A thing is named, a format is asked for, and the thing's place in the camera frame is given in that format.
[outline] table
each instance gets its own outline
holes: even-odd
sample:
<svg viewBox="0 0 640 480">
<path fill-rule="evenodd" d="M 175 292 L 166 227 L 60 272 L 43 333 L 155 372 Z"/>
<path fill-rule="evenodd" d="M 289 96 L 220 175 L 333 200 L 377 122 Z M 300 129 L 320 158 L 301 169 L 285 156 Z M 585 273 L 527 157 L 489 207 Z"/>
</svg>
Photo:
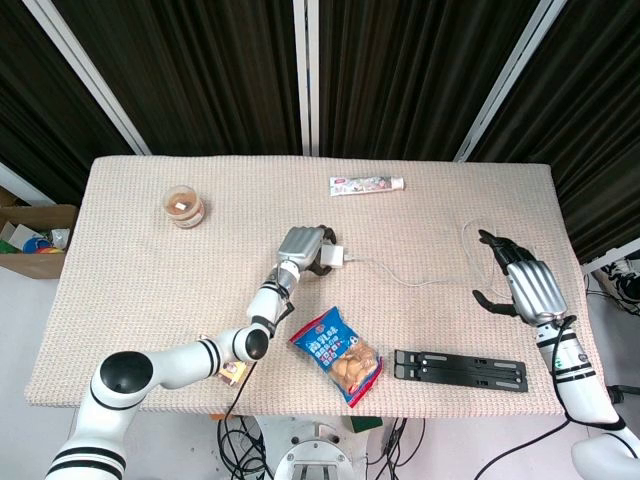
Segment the table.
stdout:
<svg viewBox="0 0 640 480">
<path fill-rule="evenodd" d="M 330 197 L 329 177 L 403 176 L 404 191 Z M 192 230 L 165 217 L 163 192 L 194 187 L 207 216 Z M 557 414 L 534 329 L 490 315 L 471 295 L 481 281 L 462 250 L 491 271 L 478 227 L 535 250 L 565 295 L 591 363 L 601 364 L 584 285 L 549 167 L 370 161 L 285 156 L 118 156 L 94 163 L 42 347 L 26 390 L 35 405 L 75 406 L 102 358 L 159 350 L 247 324 L 246 307 L 290 227 L 325 224 L 356 255 L 411 281 L 456 277 L 467 285 L 408 288 L 373 264 L 349 263 L 319 278 L 305 273 L 296 310 L 279 327 L 237 407 L 244 414 L 467 417 Z M 501 274 L 494 288 L 508 293 Z M 487 293 L 489 298 L 496 297 Z M 331 306 L 384 357 L 374 388 L 354 409 L 313 360 L 289 344 Z M 524 361 L 529 392 L 473 389 L 393 378 L 393 350 L 430 350 Z M 155 389 L 146 410 L 216 413 L 236 390 L 209 378 L 177 391 Z"/>
</svg>

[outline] white robotic arm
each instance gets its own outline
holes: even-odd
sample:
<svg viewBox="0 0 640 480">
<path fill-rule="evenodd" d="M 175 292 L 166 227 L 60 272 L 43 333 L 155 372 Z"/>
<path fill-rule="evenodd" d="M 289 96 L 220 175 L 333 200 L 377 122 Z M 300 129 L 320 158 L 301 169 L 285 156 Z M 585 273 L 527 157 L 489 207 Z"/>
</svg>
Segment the white robotic arm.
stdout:
<svg viewBox="0 0 640 480">
<path fill-rule="evenodd" d="M 157 385 L 175 389 L 215 375 L 229 361 L 255 362 L 269 347 L 275 327 L 293 307 L 289 297 L 300 274 L 326 275 L 319 251 L 336 242 L 329 228 L 292 228 L 276 265 L 251 302 L 251 325 L 216 338 L 163 352 L 118 352 L 98 366 L 84 395 L 76 429 L 54 458 L 47 480 L 121 480 L 126 468 L 124 435 L 138 406 Z"/>
<path fill-rule="evenodd" d="M 544 262 L 508 238 L 480 230 L 507 277 L 513 305 L 494 304 L 477 290 L 473 295 L 491 313 L 516 316 L 536 328 L 536 343 L 551 374 L 558 400 L 569 420 L 602 430 L 603 434 L 576 443 L 572 459 L 585 480 L 640 478 L 640 440 L 616 413 L 598 381 L 575 332 L 575 317 Z"/>
</svg>

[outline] gray floor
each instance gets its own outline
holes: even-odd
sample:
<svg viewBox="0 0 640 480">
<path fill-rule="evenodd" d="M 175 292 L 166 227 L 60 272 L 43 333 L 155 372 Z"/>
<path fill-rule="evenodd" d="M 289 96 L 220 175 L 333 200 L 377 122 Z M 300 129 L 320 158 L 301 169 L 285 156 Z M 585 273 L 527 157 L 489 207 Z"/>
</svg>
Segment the gray floor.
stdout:
<svg viewBox="0 0 640 480">
<path fill-rule="evenodd" d="M 42 478 L 51 458 L 68 437 L 73 409 L 29 407 L 27 384 L 56 281 L 31 280 L 0 268 L 0 477 L 12 480 Z M 640 319 L 617 311 L 607 300 L 589 297 L 590 317 L 608 384 L 640 385 Z M 629 398 L 619 411 L 640 432 L 640 399 Z M 471 479 L 496 454 L 552 428 L 560 417 L 502 417 L 430 420 L 419 454 L 398 470 L 400 478 Z M 411 421 L 403 438 L 403 452 L 418 440 L 420 423 Z M 380 452 L 382 429 L 369 438 L 369 455 Z M 483 479 L 579 478 L 571 465 L 570 448 L 589 432 L 570 425 L 562 432 L 508 457 Z M 228 478 L 217 461 L 215 424 L 207 416 L 141 413 L 127 437 L 128 480 L 211 480 Z M 377 469 L 372 468 L 370 478 Z"/>
</svg>

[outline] snack bag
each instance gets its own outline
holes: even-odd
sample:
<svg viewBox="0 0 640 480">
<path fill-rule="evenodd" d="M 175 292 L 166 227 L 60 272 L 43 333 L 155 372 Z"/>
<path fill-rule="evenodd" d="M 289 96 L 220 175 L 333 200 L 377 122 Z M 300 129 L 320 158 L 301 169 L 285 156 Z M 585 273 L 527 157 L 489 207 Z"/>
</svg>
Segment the snack bag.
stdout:
<svg viewBox="0 0 640 480">
<path fill-rule="evenodd" d="M 289 341 L 329 374 L 351 408 L 382 370 L 382 357 L 344 323 L 337 307 L 302 327 Z"/>
</svg>

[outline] toothpaste cap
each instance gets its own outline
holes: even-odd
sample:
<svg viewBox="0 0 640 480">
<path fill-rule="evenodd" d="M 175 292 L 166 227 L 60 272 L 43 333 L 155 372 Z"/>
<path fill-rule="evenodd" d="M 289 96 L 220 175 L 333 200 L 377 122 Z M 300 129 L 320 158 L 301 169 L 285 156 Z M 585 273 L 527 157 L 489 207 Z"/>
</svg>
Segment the toothpaste cap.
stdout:
<svg viewBox="0 0 640 480">
<path fill-rule="evenodd" d="M 392 190 L 404 190 L 404 178 L 391 177 L 391 189 Z"/>
</svg>

